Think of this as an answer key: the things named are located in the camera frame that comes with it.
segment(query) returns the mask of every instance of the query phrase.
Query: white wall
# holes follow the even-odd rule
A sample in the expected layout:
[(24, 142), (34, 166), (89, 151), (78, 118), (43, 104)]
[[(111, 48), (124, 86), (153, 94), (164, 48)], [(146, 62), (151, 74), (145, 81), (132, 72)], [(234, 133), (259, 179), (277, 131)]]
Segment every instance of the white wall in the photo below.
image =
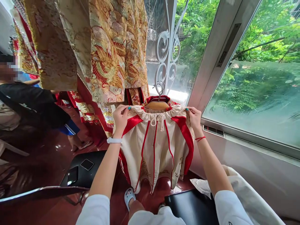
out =
[(13, 36), (15, 31), (12, 27), (13, 19), (8, 12), (11, 7), (10, 1), (0, 1), (0, 50), (4, 54), (12, 55), (12, 52), (9, 49), (9, 37)]
[[(205, 133), (222, 164), (234, 168), (279, 216), (300, 221), (300, 167)], [(190, 170), (205, 178), (198, 147)]]

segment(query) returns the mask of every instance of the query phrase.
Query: black chair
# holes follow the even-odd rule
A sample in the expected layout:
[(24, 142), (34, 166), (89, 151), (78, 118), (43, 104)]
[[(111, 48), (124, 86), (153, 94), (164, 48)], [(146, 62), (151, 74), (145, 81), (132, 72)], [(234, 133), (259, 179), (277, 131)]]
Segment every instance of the black chair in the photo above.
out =
[[(72, 205), (77, 205), (81, 202), (83, 193), (90, 189), (95, 174), (104, 158), (105, 153), (106, 151), (97, 151), (76, 155), (72, 160), (69, 169), (78, 166), (78, 180), (69, 186), (67, 185), (69, 171), (68, 169), (65, 176), (63, 177), (60, 186), (40, 187), (24, 193), (12, 193), (9, 196), (0, 198), (0, 204), (11, 205), (24, 200), (28, 201), (37, 199), (51, 199), (63, 196)], [(88, 159), (94, 163), (93, 167), (89, 171), (80, 166), (80, 164), (85, 159)], [(67, 195), (76, 193), (81, 193), (81, 196), (77, 202), (74, 202), (69, 197), (67, 197)]]
[(219, 225), (212, 194), (211, 198), (193, 189), (166, 196), (165, 203), (186, 225)]
[[(76, 166), (78, 166), (78, 180), (74, 182), (73, 184), (68, 186), (68, 172), (65, 174), (65, 176), (62, 179), (62, 182), (60, 183), (61, 187), (83, 187), (90, 189), (92, 186), (92, 182), (94, 180), (94, 177), (96, 175), (96, 172), (104, 158), (106, 151), (96, 151), (96, 152), (87, 152), (78, 154), (74, 157), (74, 159), (71, 162), (71, 165), (69, 166), (69, 169), (72, 169)], [(88, 159), (91, 162), (94, 163), (93, 167), (87, 171), (83, 167), (80, 166), (80, 164), (85, 160)], [(81, 192), (81, 195), (77, 202), (74, 202), (71, 200), (68, 196), (64, 196), (65, 200), (67, 200), (72, 205), (77, 205), (81, 202), (83, 197), (83, 192)]]

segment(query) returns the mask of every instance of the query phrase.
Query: windowsill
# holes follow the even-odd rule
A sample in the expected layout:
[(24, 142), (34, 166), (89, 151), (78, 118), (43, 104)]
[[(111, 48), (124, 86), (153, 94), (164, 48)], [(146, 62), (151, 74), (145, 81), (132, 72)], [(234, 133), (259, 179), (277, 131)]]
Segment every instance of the windowsill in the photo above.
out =
[(265, 148), (265, 147), (262, 147), (262, 146), (259, 146), (259, 145), (256, 145), (256, 144), (253, 144), (253, 143), (251, 143), (251, 142), (242, 140), (242, 139), (240, 139), (240, 138), (231, 136), (231, 135), (226, 134), (226, 133), (224, 133), (224, 138), (225, 138), (226, 140), (232, 141), (232, 142), (237, 143), (237, 144), (240, 144), (240, 145), (242, 145), (242, 146), (251, 148), (251, 149), (253, 149), (253, 150), (255, 150), (255, 151), (258, 151), (258, 152), (260, 152), (260, 153), (269, 155), (269, 156), (271, 156), (271, 157), (273, 157), (273, 158), (276, 158), (276, 159), (285, 161), (285, 162), (287, 162), (287, 163), (289, 163), (289, 164), (292, 164), (292, 165), (295, 165), (295, 166), (300, 167), (300, 160), (298, 160), (298, 159), (295, 159), (295, 158), (292, 158), (292, 157), (283, 155), (283, 154), (281, 154), (281, 153), (279, 153), (279, 152), (270, 150), (270, 149), (268, 149), (268, 148)]

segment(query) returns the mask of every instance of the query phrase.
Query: white bag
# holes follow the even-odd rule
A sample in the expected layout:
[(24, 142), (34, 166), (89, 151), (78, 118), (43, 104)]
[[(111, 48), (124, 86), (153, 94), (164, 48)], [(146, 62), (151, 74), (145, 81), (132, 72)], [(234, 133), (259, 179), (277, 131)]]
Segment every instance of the white bag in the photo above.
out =
[[(241, 175), (231, 167), (225, 165), (223, 167), (234, 192), (254, 225), (285, 225), (274, 210)], [(211, 191), (207, 180), (191, 179), (191, 182), (198, 191), (210, 198)]]

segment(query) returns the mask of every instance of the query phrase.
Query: white cloth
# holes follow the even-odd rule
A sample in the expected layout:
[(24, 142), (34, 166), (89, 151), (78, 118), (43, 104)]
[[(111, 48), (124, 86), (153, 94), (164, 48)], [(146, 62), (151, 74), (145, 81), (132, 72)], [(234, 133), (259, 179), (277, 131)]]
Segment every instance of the white cloth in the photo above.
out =
[[(253, 187), (249, 183), (247, 183), (247, 181), (240, 174), (238, 174), (231, 167), (227, 167), (225, 165), (223, 165), (223, 167), (226, 171), (235, 194), (237, 195), (238, 199), (240, 200), (242, 206), (244, 207), (246, 213), (248, 214), (254, 225), (284, 225), (284, 222), (268, 205), (268, 203), (266, 203), (266, 201), (253, 189)], [(191, 182), (198, 191), (210, 198), (211, 191), (207, 180), (191, 179)]]
[(253, 225), (237, 195), (232, 191), (218, 191), (215, 195), (220, 225)]
[[(92, 195), (87, 198), (76, 225), (109, 225), (109, 199), (105, 195)], [(128, 225), (185, 225), (182, 218), (173, 215), (171, 208), (160, 208), (157, 215), (149, 211), (138, 211)]]
[[(241, 202), (231, 191), (219, 191), (215, 196), (217, 216), (220, 225), (252, 225)], [(76, 225), (109, 225), (110, 205), (105, 195), (92, 195), (87, 198)], [(138, 211), (128, 225), (185, 225), (181, 218), (173, 215), (171, 208), (160, 208), (157, 215), (149, 211)]]
[(142, 106), (132, 106), (122, 138), (124, 158), (120, 157), (120, 163), (135, 193), (139, 193), (144, 178), (149, 180), (150, 193), (160, 177), (170, 178), (174, 189), (190, 167), (194, 139), (185, 107), (173, 105), (169, 111), (146, 112)]

